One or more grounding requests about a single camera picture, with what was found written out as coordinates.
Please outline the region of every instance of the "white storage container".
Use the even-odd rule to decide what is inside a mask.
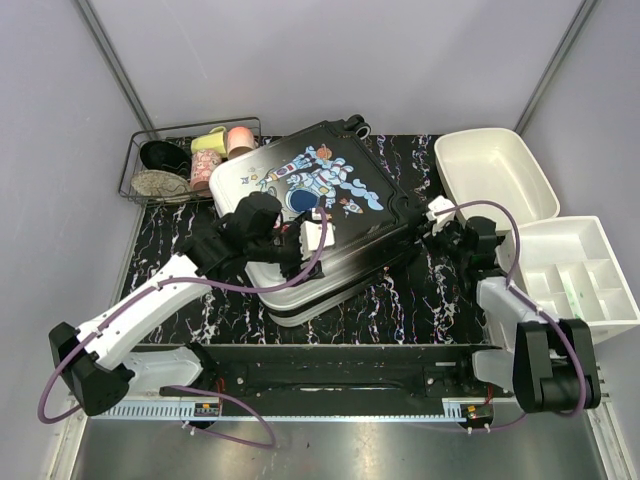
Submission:
[[[560,318],[581,318],[594,343],[640,325],[640,311],[598,217],[560,217],[519,227],[516,284]],[[498,247],[500,267],[513,262],[513,235]]]
[[[454,203],[493,200],[506,207],[518,225],[558,216],[558,198],[517,133],[505,128],[450,133],[436,141],[435,152],[438,173]],[[494,207],[479,205],[458,212],[463,223],[474,216],[495,221],[498,234],[511,230]]]

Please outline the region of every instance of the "cartoon astronaut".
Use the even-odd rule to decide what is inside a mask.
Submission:
[[[315,149],[313,147],[307,147],[304,153],[301,153],[286,165],[283,165],[277,170],[270,170],[264,178],[258,182],[258,185],[260,185],[260,189],[264,191],[269,182],[277,182],[281,178],[291,175],[293,172],[309,168],[317,160],[318,157],[316,156]]]
[[[286,181],[291,187],[285,196],[285,204],[295,213],[302,213],[318,206],[322,197],[326,199],[325,208],[331,208],[336,203],[336,187],[348,190],[354,197],[364,198],[372,210],[383,210],[383,206],[378,202],[378,195],[368,191],[360,179],[356,178],[352,183],[347,182],[347,174],[353,172],[353,167],[347,165],[344,158],[330,160],[331,156],[331,150],[325,145],[317,152],[313,147],[307,147],[305,153],[277,170],[270,171],[257,185],[264,191],[268,183],[288,177]],[[295,173],[311,167],[314,163],[319,166],[314,171]]]
[[[294,173],[287,179],[291,188],[285,197],[287,206],[296,213],[302,213],[318,205],[325,197],[325,208],[336,203],[336,187],[347,180],[347,174],[353,172],[344,158],[337,158],[328,168],[318,168],[311,173]]]

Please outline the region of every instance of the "black marble surface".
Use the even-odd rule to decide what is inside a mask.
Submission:
[[[427,201],[443,193],[436,138],[379,135],[366,144],[408,194]],[[123,296],[153,275],[186,238],[206,232],[215,218],[212,202],[147,208]],[[275,324],[256,296],[216,290],[178,311],[143,343],[481,343],[481,321],[482,313],[461,294],[450,259],[423,250],[408,268],[298,327]]]

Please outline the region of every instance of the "yellow cup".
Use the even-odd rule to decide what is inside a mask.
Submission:
[[[200,150],[215,150],[221,157],[227,156],[227,149],[224,146],[224,137],[227,133],[227,127],[216,127],[211,130],[207,135],[195,138],[191,142],[191,153],[196,153]]]

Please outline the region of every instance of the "pink cup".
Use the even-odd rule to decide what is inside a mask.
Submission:
[[[222,157],[215,150],[198,150],[193,154],[191,161],[191,188],[202,195],[210,197],[209,178],[218,165],[222,163]]]
[[[253,132],[246,127],[234,127],[227,133],[227,157],[233,160],[256,148]]]

